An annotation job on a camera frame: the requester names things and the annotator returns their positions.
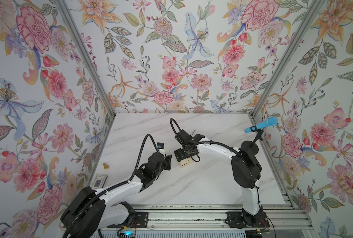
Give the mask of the cream jewelry box lid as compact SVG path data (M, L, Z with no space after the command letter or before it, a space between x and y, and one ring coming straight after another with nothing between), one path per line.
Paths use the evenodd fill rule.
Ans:
M178 162L178 164L181 168L185 168L186 166L193 164L193 163L194 163L194 161L191 158L186 158L186 159L183 159L180 162Z

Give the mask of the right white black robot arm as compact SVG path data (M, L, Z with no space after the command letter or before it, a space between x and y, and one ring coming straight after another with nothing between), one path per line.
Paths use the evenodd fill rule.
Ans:
M256 158L259 152L255 138L244 141L240 148L230 147L221 142L212 141L205 136L191 136L184 130L175 134L175 139L182 148L174 151L178 161L193 159L194 156L208 155L231 165L233 178L241 187L243 208L240 212L228 212L226 223L236 228L268 228L268 218L263 212L258 180L261 178L262 166Z

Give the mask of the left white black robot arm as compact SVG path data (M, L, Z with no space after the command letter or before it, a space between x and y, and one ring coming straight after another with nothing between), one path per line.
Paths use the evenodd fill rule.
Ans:
M171 169L171 159L171 155L155 152L133 178L105 188L83 188L60 218L63 237L90 238L103 228L123 230L135 224L136 211L125 198L149 188L164 170Z

